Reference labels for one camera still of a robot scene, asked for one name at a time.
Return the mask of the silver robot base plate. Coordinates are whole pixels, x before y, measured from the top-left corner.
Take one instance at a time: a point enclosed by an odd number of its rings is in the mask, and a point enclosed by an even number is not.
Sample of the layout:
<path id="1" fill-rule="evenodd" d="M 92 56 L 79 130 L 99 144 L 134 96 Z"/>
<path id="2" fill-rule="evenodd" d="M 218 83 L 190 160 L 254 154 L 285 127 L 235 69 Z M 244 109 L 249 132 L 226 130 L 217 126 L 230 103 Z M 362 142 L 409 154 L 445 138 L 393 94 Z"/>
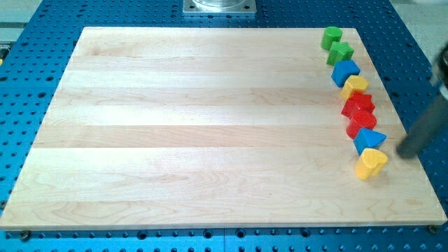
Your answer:
<path id="1" fill-rule="evenodd" d="M 256 13 L 256 0 L 183 0 L 184 13 Z"/>

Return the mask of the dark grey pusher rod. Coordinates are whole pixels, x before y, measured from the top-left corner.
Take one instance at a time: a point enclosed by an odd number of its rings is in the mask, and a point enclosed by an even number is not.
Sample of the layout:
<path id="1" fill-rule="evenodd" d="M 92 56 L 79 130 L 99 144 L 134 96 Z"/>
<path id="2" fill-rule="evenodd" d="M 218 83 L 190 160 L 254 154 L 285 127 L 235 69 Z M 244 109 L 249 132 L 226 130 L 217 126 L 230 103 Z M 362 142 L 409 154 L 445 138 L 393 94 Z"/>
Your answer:
<path id="1" fill-rule="evenodd" d="M 447 126 L 447 99 L 438 95 L 396 147 L 404 159 L 416 157 Z"/>

